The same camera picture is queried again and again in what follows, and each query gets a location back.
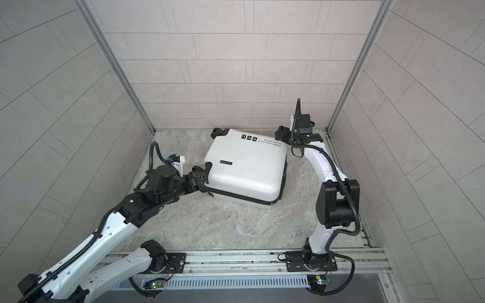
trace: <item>wall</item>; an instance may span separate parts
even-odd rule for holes
[[[331,135],[406,301],[481,303],[485,2],[391,10]]]
[[[87,3],[155,128],[324,128],[381,1]]]
[[[119,202],[150,132],[70,0],[0,1],[0,293]]]

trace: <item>tiled wall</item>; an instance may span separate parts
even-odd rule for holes
[[[87,3],[155,128],[324,128],[381,1]]]
[[[407,302],[485,300],[484,19],[396,0],[331,134]]]
[[[70,0],[0,1],[0,294],[126,193],[150,131]]]

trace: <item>black mounting plate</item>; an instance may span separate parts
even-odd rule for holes
[[[337,270],[337,264],[335,263],[335,259],[332,262],[332,256],[330,254],[326,254],[325,257],[325,264],[328,266],[329,269],[326,268],[325,265],[320,266],[316,271],[322,272],[322,271],[336,271]],[[315,270],[310,270],[308,267],[305,265],[305,262],[303,261],[303,251],[299,254],[297,252],[286,252],[285,253],[285,259],[286,259],[286,269],[288,272],[295,272],[295,271],[315,271]]]
[[[171,267],[170,273],[174,272],[174,268],[175,268],[174,273],[182,273],[183,268],[185,266],[185,258],[187,257],[187,254],[186,253],[167,253],[166,256],[167,256],[167,261],[173,264],[173,267],[171,264],[169,264]],[[169,270],[168,266],[165,265],[162,271],[159,273],[168,273],[168,270]],[[146,270],[143,273],[153,274],[150,270]]]

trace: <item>metal corner post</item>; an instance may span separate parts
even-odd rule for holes
[[[381,6],[379,7],[379,11],[375,16],[375,19],[374,19],[374,22],[372,23],[369,34],[367,35],[367,38],[364,42],[364,46],[360,50],[359,56],[357,57],[357,60],[356,60],[356,64],[352,69],[350,77],[347,80],[347,83],[345,84],[345,87],[343,89],[342,96],[340,96],[340,100],[337,103],[337,107],[335,108],[335,111],[330,119],[330,123],[328,124],[327,133],[329,135],[331,135],[331,132],[335,127],[335,123],[337,122],[340,114],[342,113],[342,109],[345,105],[345,102],[347,101],[350,95],[350,92],[352,91],[352,88],[356,83],[356,80],[360,71],[364,67],[364,63],[371,52],[371,49],[377,39],[377,36],[379,35],[379,32],[382,26],[384,25],[384,22],[386,21],[386,18],[391,10],[391,6],[393,2],[394,0],[383,0],[381,3]]]
[[[150,132],[153,134],[155,132],[155,128],[153,127],[150,121],[150,118],[147,116],[145,110],[142,107],[140,100],[138,99],[135,92],[133,91],[133,88],[131,87],[128,81],[128,78],[126,77],[118,61],[114,57],[113,51],[111,50],[110,46],[108,45],[108,42],[104,38],[103,33],[99,29],[99,26],[94,20],[93,15],[89,11],[89,8],[87,7],[86,3],[84,2],[84,0],[72,0],[72,1],[74,3],[74,6],[79,12],[79,15],[83,19],[84,23],[86,24],[89,31],[91,32],[91,35],[93,36],[94,40],[99,46],[99,49],[101,50],[104,57],[108,61],[108,64],[111,66],[112,71],[114,72],[115,76],[120,81],[121,86],[127,93],[128,98],[130,98],[130,100],[133,102],[136,110],[140,113],[146,125],[150,129]]]

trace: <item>marble floor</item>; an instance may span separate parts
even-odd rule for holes
[[[252,130],[273,136],[274,130]],[[157,131],[164,157],[184,155],[184,173],[192,166],[204,167],[204,157],[212,144],[211,131]],[[305,158],[297,158],[288,148],[286,185],[282,199],[271,209],[248,206],[195,192],[165,206],[115,251],[130,251],[154,239],[167,250],[276,249],[301,248],[318,221],[315,202],[320,189],[317,176]],[[154,167],[161,165],[155,153]],[[148,153],[134,184],[148,168]],[[362,239],[339,234],[332,247],[362,247]]]

